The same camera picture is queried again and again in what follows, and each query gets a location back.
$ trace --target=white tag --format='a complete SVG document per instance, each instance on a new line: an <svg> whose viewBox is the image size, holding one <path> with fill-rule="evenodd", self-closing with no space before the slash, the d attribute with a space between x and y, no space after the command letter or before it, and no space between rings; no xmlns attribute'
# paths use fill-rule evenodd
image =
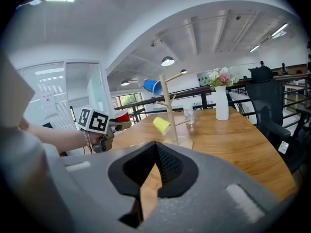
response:
<svg viewBox="0 0 311 233"><path fill-rule="evenodd" d="M282 142L280 147L278 148L278 151L285 154L287 151L287 148L288 148L288 143Z"/></svg>

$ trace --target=black office chair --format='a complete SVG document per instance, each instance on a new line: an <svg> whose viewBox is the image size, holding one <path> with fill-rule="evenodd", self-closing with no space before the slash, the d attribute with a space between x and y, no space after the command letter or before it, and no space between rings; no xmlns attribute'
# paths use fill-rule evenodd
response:
<svg viewBox="0 0 311 233"><path fill-rule="evenodd" d="M296 130L291 132L283 125L283 102L280 93L280 84L273 79L273 73L269 69L249 69L252 73L252 81L246 85L246 90L254 106L257 118L257 128L270 141L277 150L282 141L289 144L285 154L278 153L286 163L291 173L294 173L307 157L306 148L297 140L308 110L297 109L301 113Z"/></svg>

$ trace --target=table top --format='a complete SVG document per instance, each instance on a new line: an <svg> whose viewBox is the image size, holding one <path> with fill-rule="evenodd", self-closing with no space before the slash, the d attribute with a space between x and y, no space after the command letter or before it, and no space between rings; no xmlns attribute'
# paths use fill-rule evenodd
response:
<svg viewBox="0 0 311 233"><path fill-rule="evenodd" d="M141 142L164 141L152 124L155 117L168 120L167 114L151 114L144 120L117 135L112 150L122 149ZM215 109L194 111L195 123L176 127L178 136L188 136L193 141L193 150L225 159L259 181L279 200L296 192L291 173L270 142L245 117L229 108L229 119L218 121ZM174 112L175 122L183 121L183 112ZM155 208L157 190L161 177L156 167L152 169L141 188L144 217Z"/></svg>

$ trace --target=flower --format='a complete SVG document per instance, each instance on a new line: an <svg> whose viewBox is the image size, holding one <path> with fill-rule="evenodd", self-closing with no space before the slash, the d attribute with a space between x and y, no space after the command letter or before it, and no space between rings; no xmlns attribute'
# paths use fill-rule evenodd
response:
<svg viewBox="0 0 311 233"><path fill-rule="evenodd" d="M213 71L212 73L209 74L208 78L210 80L216 80L219 78L219 73L217 71Z"/></svg>
<svg viewBox="0 0 311 233"><path fill-rule="evenodd" d="M225 83L229 83L231 80L230 74L228 72L222 72L220 74L219 80L221 83L225 84Z"/></svg>
<svg viewBox="0 0 311 233"><path fill-rule="evenodd" d="M226 67L223 67L221 70L220 70L220 73L228 73L229 72L229 70L228 70L228 68L226 68Z"/></svg>

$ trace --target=chair backrest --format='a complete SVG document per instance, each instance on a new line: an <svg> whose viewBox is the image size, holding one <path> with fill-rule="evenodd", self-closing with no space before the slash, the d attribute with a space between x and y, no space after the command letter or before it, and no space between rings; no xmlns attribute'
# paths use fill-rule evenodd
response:
<svg viewBox="0 0 311 233"><path fill-rule="evenodd" d="M283 125L283 103L279 83L271 79L261 83L246 85L257 118L257 128L265 135L263 122L272 121Z"/></svg>

